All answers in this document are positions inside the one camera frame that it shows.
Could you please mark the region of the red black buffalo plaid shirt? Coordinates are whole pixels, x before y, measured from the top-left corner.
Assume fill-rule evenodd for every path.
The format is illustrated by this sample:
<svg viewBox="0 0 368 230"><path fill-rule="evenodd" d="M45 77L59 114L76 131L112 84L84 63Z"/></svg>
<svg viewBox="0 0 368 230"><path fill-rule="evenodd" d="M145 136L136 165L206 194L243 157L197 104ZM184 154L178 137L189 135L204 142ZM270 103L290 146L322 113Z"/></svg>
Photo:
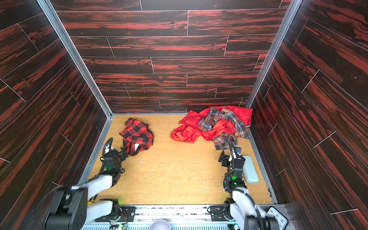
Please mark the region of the red black buffalo plaid shirt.
<svg viewBox="0 0 368 230"><path fill-rule="evenodd" d="M148 150L153 145L154 134L149 124L129 118L120 136L123 138L123 148L129 156Z"/></svg>

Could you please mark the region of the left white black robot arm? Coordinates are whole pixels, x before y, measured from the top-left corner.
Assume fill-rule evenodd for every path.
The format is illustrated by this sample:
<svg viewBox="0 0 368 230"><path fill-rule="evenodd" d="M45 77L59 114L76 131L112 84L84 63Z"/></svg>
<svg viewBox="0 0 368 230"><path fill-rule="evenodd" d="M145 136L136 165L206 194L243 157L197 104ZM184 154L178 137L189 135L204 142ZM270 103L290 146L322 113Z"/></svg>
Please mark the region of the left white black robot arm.
<svg viewBox="0 0 368 230"><path fill-rule="evenodd" d="M45 230L80 230L85 223L99 218L119 220L121 209L117 199L88 204L100 192L115 186L125 171L121 163L128 157L124 149L104 150L101 172L82 185L56 190L47 217Z"/></svg>

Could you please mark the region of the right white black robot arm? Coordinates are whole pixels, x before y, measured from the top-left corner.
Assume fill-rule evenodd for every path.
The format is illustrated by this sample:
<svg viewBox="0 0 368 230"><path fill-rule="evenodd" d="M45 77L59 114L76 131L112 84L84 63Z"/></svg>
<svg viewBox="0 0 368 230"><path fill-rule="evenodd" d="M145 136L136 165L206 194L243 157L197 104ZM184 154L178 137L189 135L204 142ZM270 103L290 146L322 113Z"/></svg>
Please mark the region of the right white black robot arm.
<svg viewBox="0 0 368 230"><path fill-rule="evenodd" d="M226 155L223 151L218 161L227 168L223 187L230 194L224 202L224 217L235 221L240 230L285 230L288 219L274 207L262 209L247 189L246 183L259 182L252 158L237 152Z"/></svg>

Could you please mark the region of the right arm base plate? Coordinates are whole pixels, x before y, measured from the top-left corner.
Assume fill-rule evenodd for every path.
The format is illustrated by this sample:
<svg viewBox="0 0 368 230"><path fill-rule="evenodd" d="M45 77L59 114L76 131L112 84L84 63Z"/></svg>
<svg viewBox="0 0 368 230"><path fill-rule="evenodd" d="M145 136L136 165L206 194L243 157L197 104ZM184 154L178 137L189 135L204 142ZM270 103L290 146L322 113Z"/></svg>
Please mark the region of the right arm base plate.
<svg viewBox="0 0 368 230"><path fill-rule="evenodd" d="M207 208L212 222L230 221L225 215L225 205L212 205Z"/></svg>

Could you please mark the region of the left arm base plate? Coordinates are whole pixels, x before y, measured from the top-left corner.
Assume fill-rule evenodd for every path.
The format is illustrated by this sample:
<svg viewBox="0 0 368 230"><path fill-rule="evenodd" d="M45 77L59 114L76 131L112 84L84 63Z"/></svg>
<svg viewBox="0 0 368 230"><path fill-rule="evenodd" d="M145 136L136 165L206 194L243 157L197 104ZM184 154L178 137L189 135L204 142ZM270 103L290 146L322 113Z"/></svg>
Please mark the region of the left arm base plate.
<svg viewBox="0 0 368 230"><path fill-rule="evenodd" d="M136 207L134 206L119 206L119 211L114 209L107 216L97 218L95 222L133 222L135 218Z"/></svg>

